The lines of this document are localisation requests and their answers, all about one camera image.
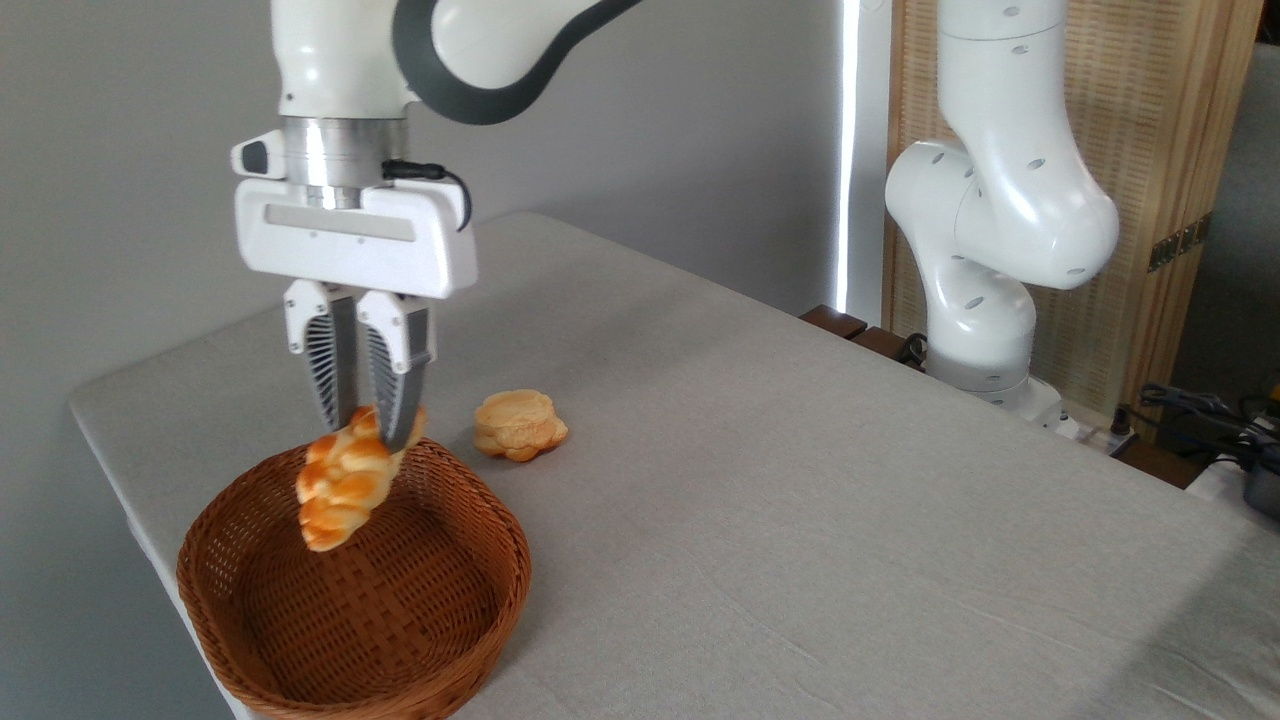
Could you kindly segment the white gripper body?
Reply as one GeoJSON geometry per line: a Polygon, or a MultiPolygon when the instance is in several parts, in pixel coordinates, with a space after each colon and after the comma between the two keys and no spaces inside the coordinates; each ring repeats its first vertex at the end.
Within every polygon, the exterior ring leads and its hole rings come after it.
{"type": "Polygon", "coordinates": [[[406,179],[365,188],[360,208],[311,208],[302,187],[244,179],[236,190],[239,255],[253,272],[448,299],[477,279],[456,184],[406,179]]]}

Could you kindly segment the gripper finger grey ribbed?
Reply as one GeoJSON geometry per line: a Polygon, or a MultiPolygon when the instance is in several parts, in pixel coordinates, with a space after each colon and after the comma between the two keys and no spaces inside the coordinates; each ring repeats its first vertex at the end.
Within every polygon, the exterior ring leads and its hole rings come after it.
{"type": "Polygon", "coordinates": [[[320,281],[293,281],[284,292],[285,342],[307,365],[320,415],[330,432],[347,427],[358,406],[355,291],[320,281]]]}
{"type": "Polygon", "coordinates": [[[433,302],[370,290],[357,302],[364,328],[378,427],[383,445],[398,454],[412,438],[428,364],[436,357],[433,302]]]}

